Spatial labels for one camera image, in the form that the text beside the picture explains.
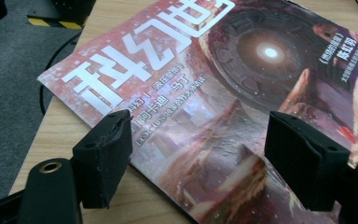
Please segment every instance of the floor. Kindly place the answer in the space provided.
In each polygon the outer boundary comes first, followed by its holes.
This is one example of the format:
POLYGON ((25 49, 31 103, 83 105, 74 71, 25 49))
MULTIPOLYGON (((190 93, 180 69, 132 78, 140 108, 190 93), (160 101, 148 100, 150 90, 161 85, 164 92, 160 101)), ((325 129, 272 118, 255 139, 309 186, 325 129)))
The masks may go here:
MULTIPOLYGON (((32 0, 6 1, 0 20, 0 198, 8 195, 43 118, 36 80, 55 51, 78 30, 33 26, 32 0)), ((55 63, 69 55, 65 47, 55 63)), ((51 94, 46 94, 48 105, 51 94)))

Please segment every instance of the magazine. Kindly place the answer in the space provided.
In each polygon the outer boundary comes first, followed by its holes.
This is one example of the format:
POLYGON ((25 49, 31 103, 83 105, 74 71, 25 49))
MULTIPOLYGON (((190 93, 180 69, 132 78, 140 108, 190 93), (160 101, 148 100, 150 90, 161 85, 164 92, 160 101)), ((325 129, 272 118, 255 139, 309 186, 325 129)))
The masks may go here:
POLYGON ((129 109, 131 163, 199 223, 335 223, 263 157, 269 111, 358 162, 358 34, 283 0, 160 0, 39 78, 89 126, 129 109))

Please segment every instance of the wooden table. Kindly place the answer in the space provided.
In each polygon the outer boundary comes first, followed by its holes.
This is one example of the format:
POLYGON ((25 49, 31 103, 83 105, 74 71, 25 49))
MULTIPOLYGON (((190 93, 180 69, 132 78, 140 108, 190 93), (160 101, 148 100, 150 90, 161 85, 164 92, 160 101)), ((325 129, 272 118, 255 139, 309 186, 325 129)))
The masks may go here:
MULTIPOLYGON (((156 0, 98 0, 78 46, 115 27, 156 0)), ((354 0, 296 0, 298 4, 358 32, 354 0)), ((24 189, 32 167, 51 158, 71 158, 72 147, 90 130, 60 100, 53 98, 11 193, 24 189)), ((83 210, 84 223, 188 223, 189 219, 133 168, 128 169, 106 210, 83 210)))

